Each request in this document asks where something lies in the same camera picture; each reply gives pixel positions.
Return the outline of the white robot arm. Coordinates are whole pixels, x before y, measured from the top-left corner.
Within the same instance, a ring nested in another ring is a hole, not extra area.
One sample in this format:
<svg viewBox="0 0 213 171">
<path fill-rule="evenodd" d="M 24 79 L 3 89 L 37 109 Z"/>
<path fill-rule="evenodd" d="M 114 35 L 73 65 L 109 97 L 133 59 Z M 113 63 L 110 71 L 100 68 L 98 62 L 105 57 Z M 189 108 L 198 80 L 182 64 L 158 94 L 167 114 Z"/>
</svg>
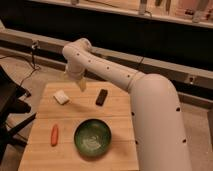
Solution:
<svg viewBox="0 0 213 171">
<path fill-rule="evenodd" d="M 91 50 L 86 38 L 66 44 L 66 72 L 81 80 L 88 70 L 129 93 L 140 171 L 192 171 L 180 101 L 171 81 L 97 57 Z"/>
</svg>

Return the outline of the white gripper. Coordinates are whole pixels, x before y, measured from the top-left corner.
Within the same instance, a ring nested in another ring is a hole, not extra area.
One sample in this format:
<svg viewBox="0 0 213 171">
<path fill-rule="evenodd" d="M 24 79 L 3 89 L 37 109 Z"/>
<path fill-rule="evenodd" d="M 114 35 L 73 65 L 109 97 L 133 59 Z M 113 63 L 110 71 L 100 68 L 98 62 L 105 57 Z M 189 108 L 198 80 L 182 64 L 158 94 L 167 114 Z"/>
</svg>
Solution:
<svg viewBox="0 0 213 171">
<path fill-rule="evenodd" d="M 85 69 L 80 66 L 65 66 L 65 73 L 70 79 L 77 80 L 77 85 L 82 92 L 86 90 L 86 79 L 83 78 L 85 74 Z"/>
</svg>

